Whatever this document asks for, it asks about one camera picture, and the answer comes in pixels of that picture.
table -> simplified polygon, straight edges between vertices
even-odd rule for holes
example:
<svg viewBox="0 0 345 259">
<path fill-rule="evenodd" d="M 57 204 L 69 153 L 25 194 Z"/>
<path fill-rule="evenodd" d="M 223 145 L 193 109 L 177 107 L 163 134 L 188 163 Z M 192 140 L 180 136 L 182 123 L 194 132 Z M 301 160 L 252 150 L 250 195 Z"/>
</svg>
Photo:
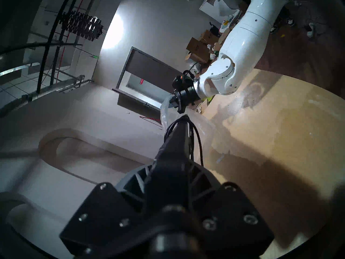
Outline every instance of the table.
<svg viewBox="0 0 345 259">
<path fill-rule="evenodd" d="M 345 182 L 345 100 L 310 83 L 254 69 L 203 115 L 217 125 L 205 167 L 237 183 L 275 235 L 277 258 L 327 222 Z"/>
</svg>

plastic bag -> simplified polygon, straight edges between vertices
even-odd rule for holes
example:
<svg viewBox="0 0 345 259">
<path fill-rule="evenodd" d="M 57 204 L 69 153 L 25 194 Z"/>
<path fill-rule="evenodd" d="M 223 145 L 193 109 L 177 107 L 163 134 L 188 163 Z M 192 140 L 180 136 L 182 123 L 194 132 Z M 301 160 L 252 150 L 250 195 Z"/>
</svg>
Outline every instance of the plastic bag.
<svg viewBox="0 0 345 259">
<path fill-rule="evenodd" d="M 190 64 L 190 67 L 192 67 L 192 68 L 190 69 L 190 71 L 191 71 L 192 73 L 194 73 L 194 74 L 198 74 L 198 73 L 201 72 L 201 65 L 200 65 L 200 63 L 195 63 L 195 62 L 193 61 L 193 63 Z"/>
<path fill-rule="evenodd" d="M 209 155 L 212 145 L 213 135 L 215 132 L 214 124 L 201 114 L 198 114 L 189 108 L 186 108 L 186 111 L 183 114 L 179 114 L 177 112 L 177 108 L 169 108 L 169 100 L 172 97 L 173 95 L 169 95 L 160 106 L 160 120 L 162 122 L 164 131 L 166 131 L 168 126 L 176 121 L 179 117 L 187 114 L 198 129 L 201 146 L 203 149 L 203 158 L 206 158 Z M 194 161 L 200 163 L 199 142 L 196 134 L 194 134 Z"/>
</svg>

green object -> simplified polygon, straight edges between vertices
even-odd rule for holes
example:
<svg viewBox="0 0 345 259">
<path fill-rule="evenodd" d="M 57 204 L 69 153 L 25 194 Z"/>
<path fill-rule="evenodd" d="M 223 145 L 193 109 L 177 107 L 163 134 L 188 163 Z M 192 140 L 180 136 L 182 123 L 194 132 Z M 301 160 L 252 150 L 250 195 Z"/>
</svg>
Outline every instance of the green object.
<svg viewBox="0 0 345 259">
<path fill-rule="evenodd" d="M 207 98 L 207 105 L 208 105 L 209 103 L 211 103 L 211 101 L 212 101 L 213 98 L 214 98 L 214 96 L 211 96 L 211 97 L 208 97 L 208 98 Z"/>
</svg>

shoe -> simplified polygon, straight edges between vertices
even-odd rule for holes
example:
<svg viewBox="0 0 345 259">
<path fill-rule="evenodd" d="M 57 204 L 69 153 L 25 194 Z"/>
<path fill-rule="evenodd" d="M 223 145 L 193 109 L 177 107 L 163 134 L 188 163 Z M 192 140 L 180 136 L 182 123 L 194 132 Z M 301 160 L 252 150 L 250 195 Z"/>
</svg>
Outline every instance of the shoe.
<svg viewBox="0 0 345 259">
<path fill-rule="evenodd" d="M 292 18 L 288 18 L 286 22 L 290 27 L 293 27 L 295 25 L 295 20 Z"/>
<path fill-rule="evenodd" d="M 270 34 L 276 33 L 277 30 L 278 30 L 278 27 L 277 27 L 277 26 L 273 26 L 273 27 L 271 27 L 271 30 L 270 30 L 269 33 L 270 33 Z"/>
</svg>

screw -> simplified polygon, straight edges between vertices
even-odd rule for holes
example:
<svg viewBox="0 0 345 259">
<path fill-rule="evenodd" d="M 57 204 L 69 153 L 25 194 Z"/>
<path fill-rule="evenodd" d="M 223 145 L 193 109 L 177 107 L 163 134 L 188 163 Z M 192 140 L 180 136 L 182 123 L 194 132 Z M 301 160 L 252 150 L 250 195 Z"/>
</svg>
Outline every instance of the screw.
<svg viewBox="0 0 345 259">
<path fill-rule="evenodd" d="M 257 224 L 258 223 L 258 219 L 251 214 L 247 214 L 243 217 L 243 221 L 245 221 L 247 224 Z"/>
<path fill-rule="evenodd" d="M 120 223 L 119 223 L 119 226 L 120 227 L 125 227 L 125 226 L 128 226 L 129 225 L 129 219 L 128 218 L 124 218 L 124 219 L 122 219 L 121 221 L 120 221 Z"/>
<path fill-rule="evenodd" d="M 84 221 L 86 218 L 87 218 L 87 213 L 84 213 L 84 214 L 82 214 L 82 215 L 79 217 L 79 221 L 82 222 L 82 221 Z"/>
<path fill-rule="evenodd" d="M 217 224 L 213 219 L 205 219 L 203 221 L 203 227 L 206 230 L 214 231 L 217 228 Z"/>
<path fill-rule="evenodd" d="M 163 212 L 170 212 L 170 211 L 177 211 L 177 212 L 185 212 L 186 209 L 181 205 L 166 205 L 163 209 Z"/>
<path fill-rule="evenodd" d="M 230 186 L 230 185 L 227 185 L 227 186 L 225 187 L 225 189 L 229 189 L 229 188 L 232 188 L 232 191 L 236 191 L 236 188 L 234 188 L 234 187 L 232 187 L 232 186 Z"/>
</svg>

